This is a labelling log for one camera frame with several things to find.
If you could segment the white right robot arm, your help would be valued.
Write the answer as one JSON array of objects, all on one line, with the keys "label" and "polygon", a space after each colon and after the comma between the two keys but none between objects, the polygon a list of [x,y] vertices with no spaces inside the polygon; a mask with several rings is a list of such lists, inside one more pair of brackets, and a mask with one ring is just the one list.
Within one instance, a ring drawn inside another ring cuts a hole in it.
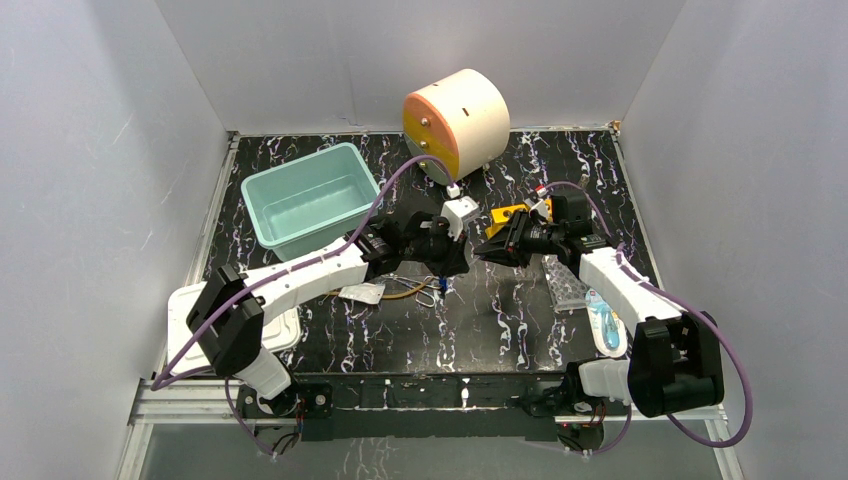
[{"label": "white right robot arm", "polygon": [[712,322],[652,292],[594,229],[592,205],[580,192],[553,196],[547,215],[518,210],[486,242],[481,260],[524,268],[534,255],[552,255],[594,289],[629,332],[626,360],[570,363],[563,387],[565,405],[590,413],[603,398],[633,405],[646,417],[719,404],[724,399],[720,345]]}]

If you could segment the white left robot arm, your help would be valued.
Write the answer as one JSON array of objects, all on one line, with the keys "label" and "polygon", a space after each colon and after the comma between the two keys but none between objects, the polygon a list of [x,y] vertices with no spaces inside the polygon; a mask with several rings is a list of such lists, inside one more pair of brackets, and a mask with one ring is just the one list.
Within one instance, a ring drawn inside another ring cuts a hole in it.
[{"label": "white left robot arm", "polygon": [[265,320],[332,290],[423,264],[435,277],[468,272],[467,225],[477,208],[449,201],[440,213],[416,212],[405,225],[378,215],[311,256],[238,273],[225,266],[203,285],[185,325],[214,373],[235,377],[275,416],[294,411],[299,391],[289,369],[263,345]]}]

